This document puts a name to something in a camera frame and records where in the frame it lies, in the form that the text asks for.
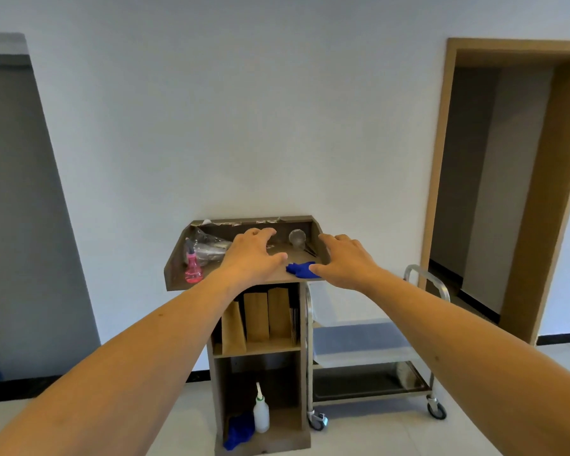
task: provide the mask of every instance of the caster wheel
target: caster wheel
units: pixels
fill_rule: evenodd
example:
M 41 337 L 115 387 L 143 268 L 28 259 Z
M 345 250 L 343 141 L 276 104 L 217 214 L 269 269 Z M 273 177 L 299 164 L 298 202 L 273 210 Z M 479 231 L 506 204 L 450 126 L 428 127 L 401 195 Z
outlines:
M 433 418 L 435 419 L 439 419 L 439 421 L 442 421 L 444 419 L 447 418 L 447 413 L 446 413 L 446 409 L 443 407 L 443 405 L 441 403 L 437 404 L 437 413 L 435 413 L 433 411 L 433 408 L 431 408 L 431 405 L 429 405 L 427 403 L 427 409 L 428 409 L 428 413 L 433 416 Z
M 315 430 L 323 430 L 327 427 L 327 416 L 323 413 L 312 415 L 308 418 L 308 424 Z

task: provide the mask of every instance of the white squeeze bottle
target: white squeeze bottle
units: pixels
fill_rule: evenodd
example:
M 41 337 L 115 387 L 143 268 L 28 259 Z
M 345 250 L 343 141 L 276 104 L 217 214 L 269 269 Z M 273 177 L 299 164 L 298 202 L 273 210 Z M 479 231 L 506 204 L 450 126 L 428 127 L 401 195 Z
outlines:
M 253 421 L 255 422 L 255 431 L 263 434 L 270 427 L 270 415 L 268 414 L 268 405 L 262 395 L 262 390 L 258 386 L 258 396 L 255 399 L 255 406 L 253 407 Z

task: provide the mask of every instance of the pink liquid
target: pink liquid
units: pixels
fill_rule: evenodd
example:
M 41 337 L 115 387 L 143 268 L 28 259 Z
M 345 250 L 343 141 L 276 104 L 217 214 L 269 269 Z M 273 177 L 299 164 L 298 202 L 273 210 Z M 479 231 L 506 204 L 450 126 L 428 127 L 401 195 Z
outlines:
M 188 254 L 188 267 L 184 276 L 188 283 L 198 283 L 203 279 L 203 269 L 196 262 L 196 253 Z

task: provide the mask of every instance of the person's right arm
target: person's right arm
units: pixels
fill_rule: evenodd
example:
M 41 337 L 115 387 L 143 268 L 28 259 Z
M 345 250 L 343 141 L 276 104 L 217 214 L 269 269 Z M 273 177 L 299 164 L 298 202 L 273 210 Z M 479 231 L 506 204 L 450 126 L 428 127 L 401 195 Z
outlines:
M 372 299 L 504 456 L 570 455 L 570 372 L 517 337 L 381 269 L 357 240 L 322 235 L 311 271 Z

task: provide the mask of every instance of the forearm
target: forearm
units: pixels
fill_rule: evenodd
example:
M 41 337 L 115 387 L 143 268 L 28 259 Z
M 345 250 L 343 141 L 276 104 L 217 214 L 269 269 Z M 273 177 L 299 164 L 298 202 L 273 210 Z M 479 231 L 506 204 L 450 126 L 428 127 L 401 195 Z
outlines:
M 145 454 L 239 290 L 214 272 L 99 347 L 0 432 L 0 455 Z
M 569 371 L 386 270 L 368 276 L 362 291 L 503 454 L 570 454 Z

